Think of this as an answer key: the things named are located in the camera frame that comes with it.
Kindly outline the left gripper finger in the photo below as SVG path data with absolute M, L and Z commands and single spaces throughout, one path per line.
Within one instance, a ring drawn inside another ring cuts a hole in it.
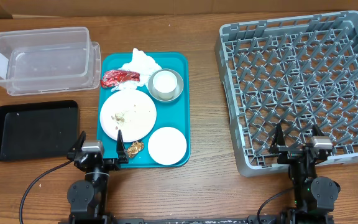
M 122 138 L 122 131 L 119 129 L 117 134 L 117 144 L 116 144 L 116 152 L 117 152 L 117 160 L 120 164 L 128 164 L 129 156 L 127 155 L 126 148 L 124 145 L 124 141 Z
M 79 135 L 78 139 L 75 141 L 74 145 L 68 150 L 67 159 L 70 161 L 74 161 L 76 155 L 81 151 L 81 148 L 86 139 L 86 132 L 82 131 Z

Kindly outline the brown food scrap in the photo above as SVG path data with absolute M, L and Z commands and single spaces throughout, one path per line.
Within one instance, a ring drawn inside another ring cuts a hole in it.
M 135 141 L 131 144 L 131 146 L 126 150 L 129 158 L 133 159 L 140 151 L 144 149 L 144 143 L 142 141 Z

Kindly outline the rice leftovers pile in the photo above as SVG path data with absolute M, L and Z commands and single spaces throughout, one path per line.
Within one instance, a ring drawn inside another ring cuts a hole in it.
M 114 122 L 115 130 L 135 129 L 140 124 L 141 108 L 137 105 L 124 108 L 114 112 L 111 119 Z

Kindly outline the large white plate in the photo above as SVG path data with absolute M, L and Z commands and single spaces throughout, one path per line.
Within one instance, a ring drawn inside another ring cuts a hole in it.
M 144 138 L 154 127 L 157 109 L 153 100 L 143 91 L 121 90 L 103 103 L 99 115 L 102 130 L 113 140 L 121 132 L 124 142 Z

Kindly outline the small white plate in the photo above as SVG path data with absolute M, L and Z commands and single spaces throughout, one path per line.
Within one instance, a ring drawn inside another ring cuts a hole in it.
M 184 134 L 173 127 L 163 127 L 151 135 L 147 145 L 151 158 L 163 166 L 179 162 L 187 150 Z

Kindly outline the red snack wrapper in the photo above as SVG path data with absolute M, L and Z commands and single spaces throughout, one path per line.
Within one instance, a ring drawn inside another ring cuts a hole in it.
M 125 70 L 109 70 L 101 78 L 102 88 L 112 88 L 128 81 L 140 81 L 140 74 Z

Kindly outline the white napkin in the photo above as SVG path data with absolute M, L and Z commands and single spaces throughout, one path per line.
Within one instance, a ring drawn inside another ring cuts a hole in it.
M 126 81 L 112 88 L 112 92 L 124 89 L 137 89 L 143 87 L 148 83 L 149 78 L 156 71 L 161 70 L 161 66 L 151 57 L 146 55 L 143 51 L 134 48 L 132 51 L 132 60 L 129 63 L 125 63 L 120 70 L 137 72 L 140 74 L 140 80 Z

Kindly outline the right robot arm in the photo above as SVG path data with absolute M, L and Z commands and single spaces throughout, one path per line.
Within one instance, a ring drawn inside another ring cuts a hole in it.
M 280 213 L 275 223 L 333 223 L 329 215 L 341 191 L 340 185 L 328 177 L 318 176 L 316 164 L 324 162 L 333 151 L 331 139 L 317 125 L 312 137 L 300 147 L 285 144 L 281 124 L 277 124 L 269 152 L 278 156 L 278 164 L 288 166 L 295 206 Z

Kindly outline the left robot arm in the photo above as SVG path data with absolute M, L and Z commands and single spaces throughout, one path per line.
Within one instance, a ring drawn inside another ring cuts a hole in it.
M 106 211 L 109 173 L 119 171 L 129 162 L 122 132 L 118 131 L 117 157 L 105 159 L 104 146 L 99 140 L 87 141 L 82 132 L 68 151 L 67 159 L 85 173 L 85 178 L 74 182 L 67 192 L 70 203 L 69 223 L 116 223 L 112 213 Z

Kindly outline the grey dishwasher rack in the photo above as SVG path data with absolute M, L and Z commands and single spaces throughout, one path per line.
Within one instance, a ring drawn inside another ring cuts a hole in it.
M 318 125 L 327 164 L 358 163 L 358 11 L 224 24 L 215 52 L 241 175 L 285 170 L 269 152 L 278 124 L 291 147 Z

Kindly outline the teal serving tray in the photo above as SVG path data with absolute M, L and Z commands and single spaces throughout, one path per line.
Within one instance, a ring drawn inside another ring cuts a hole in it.
M 133 168 L 159 168 L 159 167 L 180 167 L 187 163 L 191 155 L 191 125 L 190 125 L 190 94 L 189 94 L 189 74 L 188 74 L 188 61 L 186 57 L 178 52 L 152 52 L 146 53 L 151 56 L 157 64 L 162 68 L 174 70 L 180 74 L 184 81 L 183 91 L 175 100 L 163 103 L 156 100 L 150 95 L 147 87 L 143 86 L 138 88 L 139 91 L 143 91 L 148 94 L 154 101 L 157 109 L 157 120 L 153 129 L 146 137 L 142 138 L 142 142 L 145 143 L 145 149 L 140 151 L 138 155 L 133 159 L 129 159 L 128 164 L 122 164 L 122 169 Z M 130 62 L 132 59 L 132 53 L 116 53 L 107 56 L 102 62 L 102 75 L 104 72 L 112 69 L 118 69 L 125 63 Z M 98 116 L 100 114 L 103 103 L 114 94 L 110 89 L 100 88 L 99 92 L 99 108 Z M 147 144 L 151 134 L 162 127 L 173 127 L 181 131 L 185 136 L 187 142 L 187 149 L 183 158 L 176 164 L 163 166 L 156 163 L 149 155 Z M 116 140 L 110 138 L 103 131 L 99 118 L 96 132 L 96 139 L 101 140 L 104 146 L 104 158 L 112 159 L 117 158 L 116 153 Z

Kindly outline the white paper cup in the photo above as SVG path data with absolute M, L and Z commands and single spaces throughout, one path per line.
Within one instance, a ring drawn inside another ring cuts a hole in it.
M 177 77 L 171 71 L 162 70 L 154 75 L 153 86 L 157 91 L 158 96 L 163 100 L 173 98 L 177 85 Z

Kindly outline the clear plastic storage bin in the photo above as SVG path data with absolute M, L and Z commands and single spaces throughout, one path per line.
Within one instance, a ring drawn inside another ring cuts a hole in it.
M 0 32 L 0 86 L 11 96 L 92 90 L 101 49 L 86 27 Z

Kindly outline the grey metal bowl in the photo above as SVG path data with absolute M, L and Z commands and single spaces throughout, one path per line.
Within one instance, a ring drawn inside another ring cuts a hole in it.
M 177 87 L 176 87 L 176 89 L 175 89 L 175 94 L 174 94 L 173 98 L 171 98 L 171 99 L 169 99 L 169 100 L 163 100 L 161 97 L 159 97 L 158 94 L 157 94 L 157 91 L 155 90 L 155 88 L 154 88 L 154 86 L 153 86 L 153 78 L 154 78 L 154 75 L 155 75 L 157 72 L 162 71 L 162 70 L 168 70 L 168 71 L 173 72 L 173 73 L 176 75 L 177 81 L 178 81 L 178 85 L 177 85 Z M 168 103 L 168 102 L 171 102 L 171 101 L 176 100 L 176 99 L 181 95 L 181 93 L 182 93 L 182 91 L 183 91 L 183 89 L 184 89 L 184 81 L 183 81 L 181 75 L 180 75 L 178 72 L 176 72 L 176 71 L 174 71 L 174 70 L 172 70 L 172 69 L 167 69 L 167 68 L 166 68 L 166 69 L 158 70 L 158 71 L 156 71 L 153 75 L 151 75 L 151 77 L 149 78 L 149 81 L 148 81 L 148 83 L 147 83 L 147 88 L 148 88 L 148 90 L 149 90 L 149 93 L 150 93 L 156 100 L 161 101 L 161 102 L 163 102 L 163 103 Z

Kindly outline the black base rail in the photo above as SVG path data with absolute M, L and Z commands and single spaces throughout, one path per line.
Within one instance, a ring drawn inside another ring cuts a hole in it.
M 295 221 L 281 221 L 280 216 L 278 215 L 261 215 L 261 223 L 264 224 L 279 224 L 279 223 L 301 223 L 301 224 L 318 224 L 318 223 L 327 223 L 335 224 L 333 216 L 328 215 L 327 218 L 320 220 L 307 220 L 306 218 L 296 219 Z M 88 219 L 88 220 L 74 220 L 70 218 L 68 221 L 59 222 L 59 223 L 75 223 L 75 224 L 258 224 L 259 220 L 256 215 L 250 215 L 247 218 L 220 218 L 220 219 L 171 219 L 171 220 L 144 220 L 143 218 L 97 218 L 97 219 Z

